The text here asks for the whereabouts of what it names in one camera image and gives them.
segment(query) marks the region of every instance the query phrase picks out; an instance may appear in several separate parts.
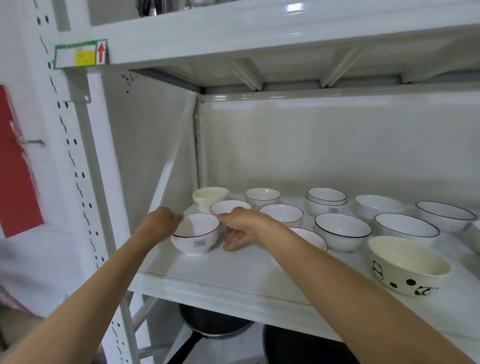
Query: black frying pan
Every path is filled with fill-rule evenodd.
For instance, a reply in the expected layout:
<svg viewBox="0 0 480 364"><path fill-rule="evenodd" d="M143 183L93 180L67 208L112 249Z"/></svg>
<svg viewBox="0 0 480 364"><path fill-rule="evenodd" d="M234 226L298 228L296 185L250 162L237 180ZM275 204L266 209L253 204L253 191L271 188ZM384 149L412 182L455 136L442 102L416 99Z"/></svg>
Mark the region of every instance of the black frying pan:
<svg viewBox="0 0 480 364"><path fill-rule="evenodd" d="M172 356L168 364L183 363L196 343L202 338L219 339L234 336L253 323L244 318L219 314L218 312L203 310L185 304L180 304L180 314L193 332L182 347Z"/></svg>
<svg viewBox="0 0 480 364"><path fill-rule="evenodd" d="M360 364L339 341L264 326L264 351L268 364Z"/></svg>

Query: person's left hand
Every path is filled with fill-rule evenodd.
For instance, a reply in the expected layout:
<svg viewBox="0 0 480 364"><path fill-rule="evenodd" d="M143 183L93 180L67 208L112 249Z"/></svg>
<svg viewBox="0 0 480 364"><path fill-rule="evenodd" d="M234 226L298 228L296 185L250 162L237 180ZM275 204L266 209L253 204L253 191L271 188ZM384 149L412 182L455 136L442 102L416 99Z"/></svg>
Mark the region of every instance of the person's left hand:
<svg viewBox="0 0 480 364"><path fill-rule="evenodd" d="M183 220L183 214L175 214L168 207L159 207L149 213L133 234L152 247L168 239Z"/></svg>

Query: hand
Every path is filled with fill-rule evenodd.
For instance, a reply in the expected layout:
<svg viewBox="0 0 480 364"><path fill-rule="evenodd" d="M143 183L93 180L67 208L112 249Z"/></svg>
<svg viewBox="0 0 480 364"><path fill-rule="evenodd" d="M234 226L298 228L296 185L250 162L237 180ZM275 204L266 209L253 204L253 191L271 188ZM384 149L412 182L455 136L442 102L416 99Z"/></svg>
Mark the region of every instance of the hand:
<svg viewBox="0 0 480 364"><path fill-rule="evenodd" d="M217 219L224 222L229 233L223 250L236 250L250 240L258 239L257 230L268 221L275 221L270 216L258 211L236 207L229 214L218 214Z"/></svg>
<svg viewBox="0 0 480 364"><path fill-rule="evenodd" d="M183 214L175 214L168 207L159 207L140 223L133 236L152 245L168 239L183 220Z"/></svg>

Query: green bordered label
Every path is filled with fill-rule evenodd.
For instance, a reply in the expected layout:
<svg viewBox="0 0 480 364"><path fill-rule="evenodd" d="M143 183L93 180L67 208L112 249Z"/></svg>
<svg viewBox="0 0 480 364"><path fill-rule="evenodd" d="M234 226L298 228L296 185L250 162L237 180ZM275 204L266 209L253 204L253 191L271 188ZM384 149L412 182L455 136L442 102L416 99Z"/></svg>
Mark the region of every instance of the green bordered label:
<svg viewBox="0 0 480 364"><path fill-rule="evenodd" d="M55 46L55 69L94 67L107 64L107 61L108 43L106 39Z"/></svg>

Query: label on bowl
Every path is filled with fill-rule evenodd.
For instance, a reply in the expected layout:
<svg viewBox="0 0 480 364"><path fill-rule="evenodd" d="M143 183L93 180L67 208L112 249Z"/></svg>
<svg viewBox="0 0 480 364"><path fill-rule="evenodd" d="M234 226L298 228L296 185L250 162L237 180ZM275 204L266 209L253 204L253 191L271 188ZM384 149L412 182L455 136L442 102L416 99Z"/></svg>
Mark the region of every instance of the label on bowl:
<svg viewBox="0 0 480 364"><path fill-rule="evenodd" d="M207 244L207 240L206 240L206 239L195 240L195 241L193 242L193 246L194 246L195 248L199 248L199 247L201 247L201 246L205 246L206 244Z"/></svg>

